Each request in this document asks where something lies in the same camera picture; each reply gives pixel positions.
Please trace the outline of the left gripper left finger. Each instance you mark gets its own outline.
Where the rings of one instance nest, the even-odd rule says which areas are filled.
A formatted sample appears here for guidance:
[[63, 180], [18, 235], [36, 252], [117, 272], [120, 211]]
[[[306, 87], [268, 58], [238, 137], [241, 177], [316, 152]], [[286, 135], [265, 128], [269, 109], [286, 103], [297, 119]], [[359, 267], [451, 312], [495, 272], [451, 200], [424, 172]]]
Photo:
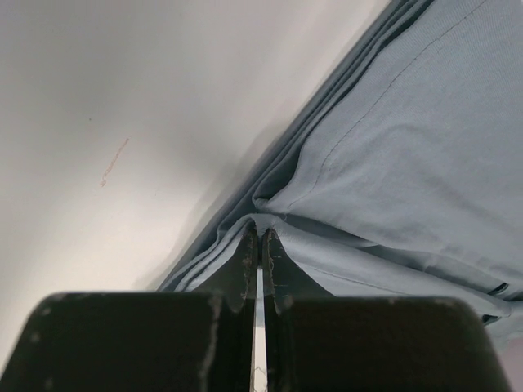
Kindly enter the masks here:
[[247, 391], [257, 232], [192, 292], [61, 292], [27, 319], [4, 391]]

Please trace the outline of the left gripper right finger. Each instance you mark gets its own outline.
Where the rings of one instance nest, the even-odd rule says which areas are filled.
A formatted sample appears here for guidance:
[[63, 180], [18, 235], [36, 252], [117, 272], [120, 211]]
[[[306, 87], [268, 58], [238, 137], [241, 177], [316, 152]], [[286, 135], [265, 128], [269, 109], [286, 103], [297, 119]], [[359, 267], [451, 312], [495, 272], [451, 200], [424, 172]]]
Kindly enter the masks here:
[[267, 230], [261, 239], [271, 391], [508, 391], [480, 320], [448, 297], [336, 297]]

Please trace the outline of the grey-blue t-shirt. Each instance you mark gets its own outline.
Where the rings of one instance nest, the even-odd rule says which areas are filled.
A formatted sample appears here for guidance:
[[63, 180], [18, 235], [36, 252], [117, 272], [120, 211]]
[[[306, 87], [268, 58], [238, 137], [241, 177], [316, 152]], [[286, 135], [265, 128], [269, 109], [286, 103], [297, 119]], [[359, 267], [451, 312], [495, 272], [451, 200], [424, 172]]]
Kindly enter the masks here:
[[255, 226], [336, 296], [451, 296], [522, 335], [522, 4], [394, 1], [162, 289]]

